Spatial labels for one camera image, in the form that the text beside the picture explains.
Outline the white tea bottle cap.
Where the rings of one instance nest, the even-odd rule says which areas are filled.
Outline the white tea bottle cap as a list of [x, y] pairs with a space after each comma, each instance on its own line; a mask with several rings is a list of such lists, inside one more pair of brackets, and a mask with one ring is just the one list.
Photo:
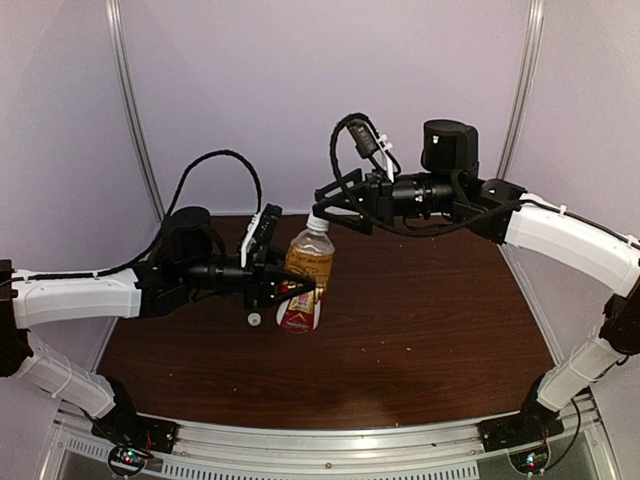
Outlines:
[[311, 212], [307, 217], [306, 227], [317, 232], [326, 233], [329, 230], [329, 222]]

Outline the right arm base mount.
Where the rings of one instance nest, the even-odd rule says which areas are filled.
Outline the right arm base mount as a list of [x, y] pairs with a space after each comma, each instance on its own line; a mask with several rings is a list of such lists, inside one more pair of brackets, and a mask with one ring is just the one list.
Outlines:
[[538, 402], [538, 388], [542, 379], [540, 376], [534, 381], [517, 413], [478, 423], [485, 452], [542, 442], [549, 436], [564, 432], [559, 413]]

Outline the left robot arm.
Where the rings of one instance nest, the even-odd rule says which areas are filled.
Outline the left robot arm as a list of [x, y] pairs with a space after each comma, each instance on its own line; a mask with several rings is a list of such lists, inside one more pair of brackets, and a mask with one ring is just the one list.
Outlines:
[[236, 254], [227, 252], [203, 207], [185, 207], [161, 224], [152, 255], [105, 271], [35, 273], [1, 263], [1, 375], [25, 379], [74, 404], [123, 444], [144, 424], [122, 384], [93, 374], [37, 339], [35, 325], [75, 319], [159, 318], [196, 294], [239, 293], [246, 309], [270, 308], [312, 291], [316, 283], [287, 271], [269, 245], [281, 216], [275, 205], [256, 214]]

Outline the white water bottle cap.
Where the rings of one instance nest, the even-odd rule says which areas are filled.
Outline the white water bottle cap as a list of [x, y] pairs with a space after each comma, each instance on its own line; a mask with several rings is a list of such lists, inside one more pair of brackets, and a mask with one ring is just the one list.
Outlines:
[[262, 315], [258, 312], [251, 312], [247, 316], [247, 322], [251, 327], [258, 327], [262, 324]]

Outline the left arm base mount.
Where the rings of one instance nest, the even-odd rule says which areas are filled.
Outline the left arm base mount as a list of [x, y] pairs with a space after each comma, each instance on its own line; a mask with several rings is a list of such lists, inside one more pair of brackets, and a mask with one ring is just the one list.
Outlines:
[[92, 434], [117, 446], [172, 453], [178, 424], [139, 414], [124, 384], [111, 377], [106, 377], [106, 380], [114, 392], [115, 406], [101, 418], [88, 416]]

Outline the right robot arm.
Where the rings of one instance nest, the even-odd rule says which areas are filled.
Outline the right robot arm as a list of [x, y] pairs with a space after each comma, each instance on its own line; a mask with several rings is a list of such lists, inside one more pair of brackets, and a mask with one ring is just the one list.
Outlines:
[[532, 386], [512, 423], [519, 440], [535, 440], [574, 396], [638, 354], [638, 239], [506, 180], [480, 179], [475, 127], [426, 121], [422, 170], [404, 174], [371, 119], [352, 113], [330, 135], [329, 161], [334, 181], [316, 191], [313, 206], [322, 219], [366, 235], [379, 228], [433, 239], [468, 230], [546, 256], [609, 288], [599, 332]]

